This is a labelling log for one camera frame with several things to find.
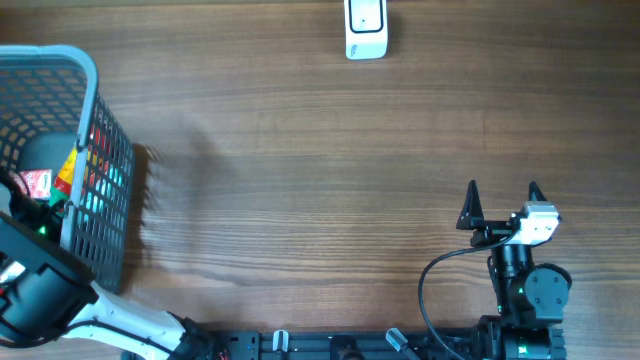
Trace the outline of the red sauce bottle green cap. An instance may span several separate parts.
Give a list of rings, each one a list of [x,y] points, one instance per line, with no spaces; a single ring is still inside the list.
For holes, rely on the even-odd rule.
[[[67,201],[70,198],[76,159],[77,150],[73,148],[52,183],[51,197],[48,203],[50,207],[53,207],[60,201]]]

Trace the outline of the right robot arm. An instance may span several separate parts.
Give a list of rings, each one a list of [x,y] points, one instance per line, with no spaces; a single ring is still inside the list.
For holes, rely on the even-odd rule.
[[[496,294],[498,314],[484,315],[472,330],[473,359],[551,359],[567,357],[563,309],[572,286],[570,274],[551,264],[535,264],[532,249],[548,243],[561,216],[536,183],[528,200],[509,219],[484,218],[477,184],[468,184],[456,224],[471,230],[473,250],[491,252],[487,267]]]

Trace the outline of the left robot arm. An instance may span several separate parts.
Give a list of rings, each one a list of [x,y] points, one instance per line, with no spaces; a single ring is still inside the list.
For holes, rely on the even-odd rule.
[[[60,203],[28,197],[7,170],[9,210],[1,215],[1,344],[26,349],[61,338],[123,350],[126,359],[216,359],[220,341],[189,318],[103,289],[91,270],[52,240]]]

